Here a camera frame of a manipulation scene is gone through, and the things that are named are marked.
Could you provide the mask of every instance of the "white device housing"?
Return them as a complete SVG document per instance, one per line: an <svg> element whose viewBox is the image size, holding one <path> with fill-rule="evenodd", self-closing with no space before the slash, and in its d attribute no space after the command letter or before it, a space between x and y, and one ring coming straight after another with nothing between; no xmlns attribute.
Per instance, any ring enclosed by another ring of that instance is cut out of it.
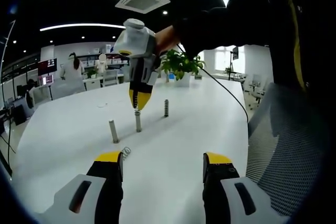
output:
<svg viewBox="0 0 336 224"><path fill-rule="evenodd" d="M134 18L127 19L124 26L125 30L121 32L114 44L113 53L130 58L144 54L149 36L155 36L155 33L145 27L142 21Z"/></svg>

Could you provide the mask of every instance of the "led strip light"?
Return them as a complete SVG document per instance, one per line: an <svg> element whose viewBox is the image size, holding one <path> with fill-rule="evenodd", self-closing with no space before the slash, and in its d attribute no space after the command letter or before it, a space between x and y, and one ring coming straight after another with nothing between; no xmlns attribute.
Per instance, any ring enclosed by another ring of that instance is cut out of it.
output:
<svg viewBox="0 0 336 224"><path fill-rule="evenodd" d="M119 26L119 25L79 23L79 24L67 24L67 25L59 25L59 26L50 26L50 27L46 27L46 28L41 28L40 31L52 30L52 29L63 28L63 27L75 27L75 26L100 26L100 27L113 27L113 28L125 29L124 26Z"/></svg>

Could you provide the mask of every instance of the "white planter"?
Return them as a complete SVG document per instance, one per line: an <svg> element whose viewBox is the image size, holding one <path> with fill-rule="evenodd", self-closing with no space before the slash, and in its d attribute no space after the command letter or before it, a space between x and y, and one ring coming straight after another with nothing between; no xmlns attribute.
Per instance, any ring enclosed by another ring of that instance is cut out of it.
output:
<svg viewBox="0 0 336 224"><path fill-rule="evenodd" d="M190 76L191 73L184 73L184 76L182 79L176 81L177 87L189 87L190 85Z"/></svg>

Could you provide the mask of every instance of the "black cable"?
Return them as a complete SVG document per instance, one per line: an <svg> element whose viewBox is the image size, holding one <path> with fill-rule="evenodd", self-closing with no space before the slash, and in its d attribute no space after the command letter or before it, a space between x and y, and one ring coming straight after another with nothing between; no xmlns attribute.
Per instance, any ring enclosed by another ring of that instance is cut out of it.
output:
<svg viewBox="0 0 336 224"><path fill-rule="evenodd" d="M16 154L16 152L15 152L15 150L13 150L13 148L9 145L9 143L4 139L4 137L3 136L0 136L2 139L3 139L3 141L5 141L5 143L9 146L9 148L11 148L12 149L12 151Z"/></svg>
<svg viewBox="0 0 336 224"><path fill-rule="evenodd" d="M177 46L179 47L179 49L182 51L182 52L185 52L181 47L180 47L180 45L179 44L177 44ZM215 77L213 77L211 74L209 74L206 70L204 70L204 68L201 68L200 67L200 69L202 69L208 76L210 76L212 79L214 79L215 80L215 82L217 82L220 86L222 86L227 92L229 92L229 94L230 95L232 95L232 97L239 103L239 105L243 108L243 110L244 110L244 112L245 112L245 114L246 114L246 120L247 120L247 122L248 122L248 115L247 115L247 112L246 112L246 110L245 110L245 108L244 108L244 106L238 101L238 99L223 85L223 84L221 84Z"/></svg>

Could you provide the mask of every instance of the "black sleeve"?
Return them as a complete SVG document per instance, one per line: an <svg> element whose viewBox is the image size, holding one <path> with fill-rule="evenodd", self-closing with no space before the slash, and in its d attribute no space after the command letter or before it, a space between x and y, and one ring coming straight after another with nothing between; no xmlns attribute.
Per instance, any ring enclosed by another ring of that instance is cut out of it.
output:
<svg viewBox="0 0 336 224"><path fill-rule="evenodd" d="M268 44L268 0L229 0L227 7L202 11L173 27L188 55L219 46Z"/></svg>

